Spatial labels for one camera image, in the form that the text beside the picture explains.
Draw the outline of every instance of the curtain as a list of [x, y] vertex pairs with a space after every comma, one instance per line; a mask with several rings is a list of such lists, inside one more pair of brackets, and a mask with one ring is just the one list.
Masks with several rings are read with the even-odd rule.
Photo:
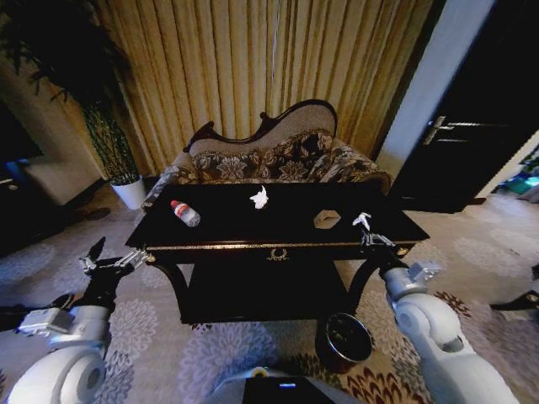
[[308, 98], [371, 156], [433, 0], [114, 0], [99, 19], [126, 53], [121, 79], [143, 173], [161, 172], [207, 121], [242, 139]]

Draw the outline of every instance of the door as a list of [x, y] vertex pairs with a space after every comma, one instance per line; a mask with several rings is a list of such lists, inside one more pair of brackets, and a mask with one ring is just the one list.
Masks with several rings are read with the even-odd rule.
[[464, 209], [539, 127], [538, 18], [534, 0], [493, 6], [392, 187], [404, 209]]

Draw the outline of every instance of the black table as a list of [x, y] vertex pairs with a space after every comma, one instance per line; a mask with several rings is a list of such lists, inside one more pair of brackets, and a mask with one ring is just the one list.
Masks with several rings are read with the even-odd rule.
[[[267, 183], [262, 210], [249, 199], [260, 184], [169, 185], [126, 245], [145, 248], [170, 279], [183, 323], [318, 319], [353, 313], [376, 270], [367, 259], [347, 291], [333, 260], [368, 258], [352, 221], [364, 211], [371, 229], [404, 256], [429, 236], [368, 183]], [[170, 208], [181, 200], [200, 213], [187, 227]], [[313, 225], [336, 210], [331, 229]], [[195, 263], [189, 283], [179, 263]]]

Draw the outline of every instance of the drawer handle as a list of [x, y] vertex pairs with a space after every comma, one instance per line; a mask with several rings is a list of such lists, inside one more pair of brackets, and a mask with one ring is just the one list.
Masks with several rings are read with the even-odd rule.
[[286, 261], [288, 260], [288, 257], [286, 256], [286, 254], [288, 254], [288, 252], [286, 251], [285, 248], [282, 248], [282, 251], [283, 253], [281, 255], [277, 255], [277, 250], [281, 250], [281, 248], [274, 248], [273, 250], [271, 250], [271, 252], [269, 253], [269, 257], [267, 257], [266, 259], [268, 261]]

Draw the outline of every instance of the wall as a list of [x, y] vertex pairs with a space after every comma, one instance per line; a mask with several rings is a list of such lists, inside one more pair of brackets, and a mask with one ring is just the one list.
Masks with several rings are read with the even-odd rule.
[[520, 172], [520, 162], [524, 157], [539, 144], [539, 130], [534, 133], [530, 139], [515, 153], [515, 155], [498, 171], [496, 175], [485, 185], [485, 187], [477, 194], [476, 198], [486, 198], [496, 186]]
[[447, 0], [376, 162], [397, 177], [494, 0]]
[[44, 154], [30, 159], [27, 173], [63, 205], [101, 175], [81, 141], [87, 134], [75, 116], [77, 111], [70, 116], [62, 101], [51, 102], [53, 92], [45, 83], [36, 97], [35, 87], [28, 83], [29, 72], [28, 66], [22, 66], [17, 76], [9, 61], [0, 57], [0, 97]]

